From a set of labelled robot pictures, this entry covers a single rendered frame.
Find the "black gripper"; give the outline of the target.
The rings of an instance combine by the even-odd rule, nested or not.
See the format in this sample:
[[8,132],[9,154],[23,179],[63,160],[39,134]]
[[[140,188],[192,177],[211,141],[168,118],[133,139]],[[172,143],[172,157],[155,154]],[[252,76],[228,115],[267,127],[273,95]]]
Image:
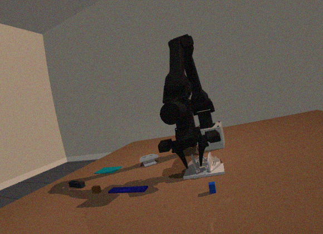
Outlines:
[[[178,123],[176,123],[177,128],[179,127],[180,130],[186,129],[186,125],[190,124],[192,128],[195,128],[195,121],[194,117],[189,119],[184,119]],[[217,130],[210,130],[205,131],[205,134],[202,135],[202,139],[196,140],[198,142],[198,149],[199,149],[199,163],[200,166],[202,166],[202,160],[203,160],[203,153],[206,147],[209,146],[208,142],[210,143],[216,143],[221,141],[220,134]],[[172,153],[176,153],[180,159],[182,160],[183,164],[185,165],[186,169],[188,169],[187,161],[184,156],[183,150],[180,149],[179,144],[177,144],[177,141],[172,141],[172,139],[167,140],[161,140],[158,149],[159,152],[168,152],[172,148]]]

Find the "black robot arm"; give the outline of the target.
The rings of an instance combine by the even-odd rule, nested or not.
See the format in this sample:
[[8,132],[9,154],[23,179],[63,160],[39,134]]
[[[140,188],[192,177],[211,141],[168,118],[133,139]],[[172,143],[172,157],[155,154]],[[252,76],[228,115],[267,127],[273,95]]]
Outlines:
[[[194,41],[188,34],[168,42],[170,48],[170,71],[165,78],[163,106],[160,110],[162,121],[168,125],[198,115],[200,127],[175,128],[175,138],[181,150],[197,146],[202,139],[200,129],[212,128],[211,113],[214,106],[208,94],[202,90],[197,69],[192,57]],[[184,70],[186,75],[184,74]],[[191,99],[190,95],[192,94]],[[203,111],[206,110],[206,111]],[[200,112],[198,112],[200,111]],[[194,116],[193,116],[194,115]],[[190,125],[190,126],[189,126]]]

